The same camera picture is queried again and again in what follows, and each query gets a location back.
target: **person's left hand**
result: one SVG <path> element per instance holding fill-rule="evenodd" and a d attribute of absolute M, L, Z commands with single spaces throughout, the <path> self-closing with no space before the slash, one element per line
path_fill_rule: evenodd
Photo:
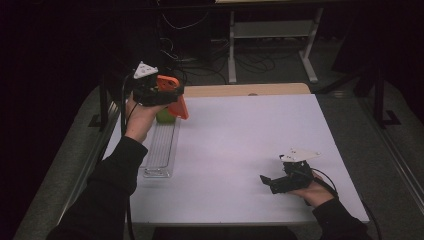
<path fill-rule="evenodd" d="M 129 119 L 127 121 L 125 136 L 142 143 L 147 137 L 147 132 L 152 127 L 156 114 L 166 106 L 142 106 L 134 101 L 133 94 L 131 93 L 126 104 L 126 117 L 127 119 L 129 117 Z"/>

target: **desk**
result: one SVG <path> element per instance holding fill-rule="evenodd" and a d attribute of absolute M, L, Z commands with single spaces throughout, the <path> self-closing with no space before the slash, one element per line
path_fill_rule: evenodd
<path fill-rule="evenodd" d="M 261 0 L 224 0 L 216 1 L 217 4 L 229 4 L 240 2 L 263 2 Z M 311 20 L 292 20 L 277 22 L 235 22 L 234 11 L 231 11 L 230 17 L 230 50 L 228 58 L 228 82 L 236 83 L 237 74 L 234 61 L 234 41 L 236 38 L 265 38 L 265 37 L 304 37 L 308 40 L 303 50 L 299 51 L 303 67 L 311 83 L 317 83 L 318 78 L 314 68 L 309 61 L 309 53 L 318 30 L 319 22 L 322 16 L 323 8 L 318 8 L 314 19 Z"/>
<path fill-rule="evenodd" d="M 144 178 L 140 171 L 131 197 L 133 222 L 153 226 L 314 222 L 303 200 L 273 195 L 259 178 L 284 176 L 278 155 L 290 147 L 321 152 L 321 157 L 308 161 L 311 167 L 333 179 L 341 201 L 355 217 L 369 221 L 316 97 L 307 94 L 306 85 L 186 89 L 190 118 L 181 121 L 173 176 Z M 285 95 L 261 95 L 266 89 Z M 207 97 L 199 96 L 201 92 Z M 259 96 L 246 96 L 250 93 Z M 119 138 L 118 121 L 105 156 Z"/>

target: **transparent container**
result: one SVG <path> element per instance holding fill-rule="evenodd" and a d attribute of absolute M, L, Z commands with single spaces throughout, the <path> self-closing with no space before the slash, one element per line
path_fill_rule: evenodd
<path fill-rule="evenodd" d="M 144 177 L 169 178 L 172 176 L 179 129 L 179 118 L 173 123 L 155 122 L 152 126 L 153 134 L 148 136 L 150 147 L 145 159 L 146 164 L 142 165 Z"/>

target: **white table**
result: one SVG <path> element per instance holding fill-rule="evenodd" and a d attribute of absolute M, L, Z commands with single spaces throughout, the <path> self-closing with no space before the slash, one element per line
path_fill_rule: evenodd
<path fill-rule="evenodd" d="M 308 161 L 311 167 L 332 178 L 353 216 L 369 221 L 315 95 L 186 96 L 186 104 L 190 118 L 181 120 L 173 176 L 144 178 L 140 171 L 137 190 L 131 197 L 134 223 L 314 222 L 311 208 L 302 199 L 273 195 L 259 178 L 284 176 L 278 156 L 291 147 L 321 152 L 321 157 Z M 105 156 L 119 141 L 119 125 L 118 121 Z"/>

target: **orange object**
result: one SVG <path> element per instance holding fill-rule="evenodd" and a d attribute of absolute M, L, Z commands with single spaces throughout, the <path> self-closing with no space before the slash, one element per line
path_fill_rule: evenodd
<path fill-rule="evenodd" d="M 180 87 L 178 79 L 163 75 L 158 75 L 156 83 L 159 91 L 175 91 L 176 88 Z M 182 94 L 178 96 L 177 102 L 169 104 L 168 112 L 175 117 L 188 118 L 188 111 Z"/>

